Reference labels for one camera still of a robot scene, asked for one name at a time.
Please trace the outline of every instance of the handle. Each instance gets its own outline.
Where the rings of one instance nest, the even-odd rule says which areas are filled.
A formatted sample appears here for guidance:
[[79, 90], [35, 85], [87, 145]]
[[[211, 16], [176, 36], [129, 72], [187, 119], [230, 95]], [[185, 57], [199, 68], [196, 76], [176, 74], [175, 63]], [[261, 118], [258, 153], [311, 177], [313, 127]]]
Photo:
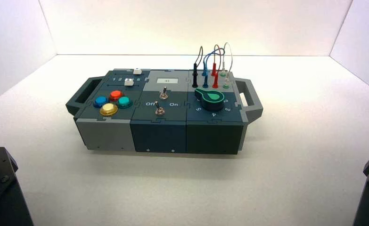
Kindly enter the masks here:
[[83, 83], [79, 90], [77, 90], [77, 92], [69, 99], [66, 104], [66, 108], [68, 109], [68, 112], [70, 114], [75, 116], [81, 108], [86, 106], [87, 100], [92, 95], [92, 93], [100, 84], [103, 78], [104, 76], [93, 77], [87, 79], [87, 81]]
[[256, 94], [256, 91], [254, 89], [254, 86], [252, 85], [251, 80], [238, 78], [235, 78], [234, 80], [236, 81], [239, 94], [244, 93], [244, 96], [248, 104], [248, 106], [243, 106], [241, 102], [243, 108], [242, 111], [245, 112], [248, 118], [248, 123], [252, 123], [262, 115], [263, 107], [261, 101], [259, 100], [259, 97]]

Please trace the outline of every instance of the arcade button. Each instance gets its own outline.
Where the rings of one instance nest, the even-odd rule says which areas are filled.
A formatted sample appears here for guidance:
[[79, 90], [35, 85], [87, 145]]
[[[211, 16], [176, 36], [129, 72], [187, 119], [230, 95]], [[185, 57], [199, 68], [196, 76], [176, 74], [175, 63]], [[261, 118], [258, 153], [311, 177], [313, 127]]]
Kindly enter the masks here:
[[104, 96], [99, 96], [94, 100], [93, 105], [97, 108], [102, 107], [102, 105], [108, 103], [108, 99]]
[[133, 102], [128, 97], [121, 97], [118, 100], [119, 108], [128, 108], [133, 104]]
[[123, 97], [123, 92], [120, 90], [112, 91], [111, 94], [109, 94], [110, 101], [117, 101], [120, 97]]
[[118, 111], [118, 106], [112, 104], [112, 103], [107, 103], [104, 104], [101, 109], [99, 110], [101, 115], [104, 116], [110, 116], [115, 114]]

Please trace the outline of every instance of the small display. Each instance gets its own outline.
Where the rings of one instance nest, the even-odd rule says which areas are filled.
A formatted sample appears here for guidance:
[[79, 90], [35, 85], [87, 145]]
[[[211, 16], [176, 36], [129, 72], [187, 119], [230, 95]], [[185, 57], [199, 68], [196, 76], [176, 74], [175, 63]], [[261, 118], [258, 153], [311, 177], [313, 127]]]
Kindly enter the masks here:
[[156, 80], [157, 83], [178, 83], [179, 79], [172, 79], [172, 78], [158, 78]]

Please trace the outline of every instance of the white wall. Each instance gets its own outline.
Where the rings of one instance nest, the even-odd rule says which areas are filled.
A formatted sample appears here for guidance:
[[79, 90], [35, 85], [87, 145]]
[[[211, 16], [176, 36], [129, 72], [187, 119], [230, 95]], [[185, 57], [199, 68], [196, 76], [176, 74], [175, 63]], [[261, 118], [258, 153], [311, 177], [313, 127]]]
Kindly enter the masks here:
[[0, 95], [55, 53], [37, 0], [0, 0]]
[[369, 0], [354, 0], [330, 56], [369, 85]]
[[351, 0], [40, 0], [58, 54], [328, 56]]

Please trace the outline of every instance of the screw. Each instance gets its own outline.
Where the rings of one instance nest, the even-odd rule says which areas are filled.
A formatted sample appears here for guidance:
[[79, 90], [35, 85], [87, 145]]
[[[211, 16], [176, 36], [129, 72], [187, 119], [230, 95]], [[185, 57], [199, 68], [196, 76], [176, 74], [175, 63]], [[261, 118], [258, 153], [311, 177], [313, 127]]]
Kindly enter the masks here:
[[1, 177], [1, 179], [0, 179], [1, 183], [5, 183], [7, 181], [9, 181], [9, 176], [8, 175], [5, 175], [5, 176]]

